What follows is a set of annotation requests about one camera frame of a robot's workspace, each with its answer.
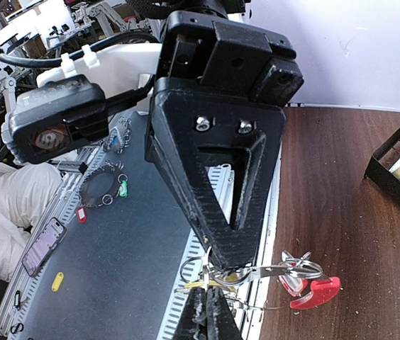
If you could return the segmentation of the red key tag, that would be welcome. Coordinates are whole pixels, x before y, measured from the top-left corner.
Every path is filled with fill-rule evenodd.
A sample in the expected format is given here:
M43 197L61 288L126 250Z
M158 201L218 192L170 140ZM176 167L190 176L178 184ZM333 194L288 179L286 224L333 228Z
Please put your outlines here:
M292 276L279 276L279 282L292 297L301 297L309 282L305 278L295 278Z

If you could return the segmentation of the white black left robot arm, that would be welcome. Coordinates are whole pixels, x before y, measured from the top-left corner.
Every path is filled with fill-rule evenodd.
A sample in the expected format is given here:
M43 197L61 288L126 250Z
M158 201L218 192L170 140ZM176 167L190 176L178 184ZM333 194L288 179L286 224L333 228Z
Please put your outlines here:
M286 118L304 82L289 39L229 19L243 1L132 1L162 21L160 38L125 32L55 59L0 62L40 69L1 138L20 164L104 139L109 116L149 114L145 158L179 203L212 262L256 259Z

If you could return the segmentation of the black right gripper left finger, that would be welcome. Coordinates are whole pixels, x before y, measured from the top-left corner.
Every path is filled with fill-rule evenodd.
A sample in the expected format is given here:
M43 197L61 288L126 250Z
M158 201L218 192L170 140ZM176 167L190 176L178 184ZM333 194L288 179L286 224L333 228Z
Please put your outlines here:
M204 340L206 333L206 291L203 288L192 288L182 310L174 340Z

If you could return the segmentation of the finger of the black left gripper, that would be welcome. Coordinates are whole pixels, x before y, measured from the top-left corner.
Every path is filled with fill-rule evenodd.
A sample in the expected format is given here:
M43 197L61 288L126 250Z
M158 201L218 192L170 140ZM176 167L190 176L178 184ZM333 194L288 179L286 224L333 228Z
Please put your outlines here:
M281 108L192 80L155 82L145 158L223 271L255 262L285 122Z

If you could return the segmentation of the seated person in beige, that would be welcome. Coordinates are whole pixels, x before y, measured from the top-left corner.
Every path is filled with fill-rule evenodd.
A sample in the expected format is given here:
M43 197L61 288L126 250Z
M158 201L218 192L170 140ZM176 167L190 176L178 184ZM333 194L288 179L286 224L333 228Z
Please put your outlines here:
M56 193L60 172L50 164L20 169L0 162L0 280L10 281L30 240L30 229Z

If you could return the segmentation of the spare yellow key tag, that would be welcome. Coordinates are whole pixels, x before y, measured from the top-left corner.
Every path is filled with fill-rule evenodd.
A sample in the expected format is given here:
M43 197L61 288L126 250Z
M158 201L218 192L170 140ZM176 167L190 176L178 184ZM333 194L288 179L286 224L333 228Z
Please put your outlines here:
M61 272L61 271L58 272L58 273L55 275L55 278L54 278L54 280L53 280L53 282L52 282L51 291L57 292L57 291L60 289L64 278L65 278L64 273Z

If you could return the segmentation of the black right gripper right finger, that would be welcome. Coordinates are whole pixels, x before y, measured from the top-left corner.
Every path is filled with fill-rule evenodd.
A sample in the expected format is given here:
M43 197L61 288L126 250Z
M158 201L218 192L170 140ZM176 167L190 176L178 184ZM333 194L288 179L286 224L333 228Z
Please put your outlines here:
M223 291L215 286L206 291L206 333L209 340L242 340Z

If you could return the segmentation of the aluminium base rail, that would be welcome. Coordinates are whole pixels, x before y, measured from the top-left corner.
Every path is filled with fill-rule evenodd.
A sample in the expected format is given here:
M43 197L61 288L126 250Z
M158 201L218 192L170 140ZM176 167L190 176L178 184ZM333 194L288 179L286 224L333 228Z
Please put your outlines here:
M177 183L144 159L146 116L125 111L110 128L129 146L82 151L87 171L64 178L26 247L39 255L51 218L65 229L36 276L19 266L9 283L0 327L10 339L170 339L186 301L179 289L197 277L199 257L210 253L230 273L274 241L277 183L251 193L238 217L244 153L203 151Z

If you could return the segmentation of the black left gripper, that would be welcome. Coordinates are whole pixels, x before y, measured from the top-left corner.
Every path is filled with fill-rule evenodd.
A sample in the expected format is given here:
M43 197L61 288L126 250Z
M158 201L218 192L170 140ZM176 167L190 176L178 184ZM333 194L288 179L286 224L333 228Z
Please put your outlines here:
M304 83L286 36L191 11L167 18L157 77L194 79L276 106L285 106Z

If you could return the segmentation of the smartphone on grey table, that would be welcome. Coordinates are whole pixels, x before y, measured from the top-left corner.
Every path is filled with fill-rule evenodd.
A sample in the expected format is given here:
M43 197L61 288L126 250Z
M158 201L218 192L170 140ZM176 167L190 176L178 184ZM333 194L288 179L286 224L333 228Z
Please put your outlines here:
M31 278L37 276L66 234L67 228L56 217L52 217L45 224L21 260L26 273Z

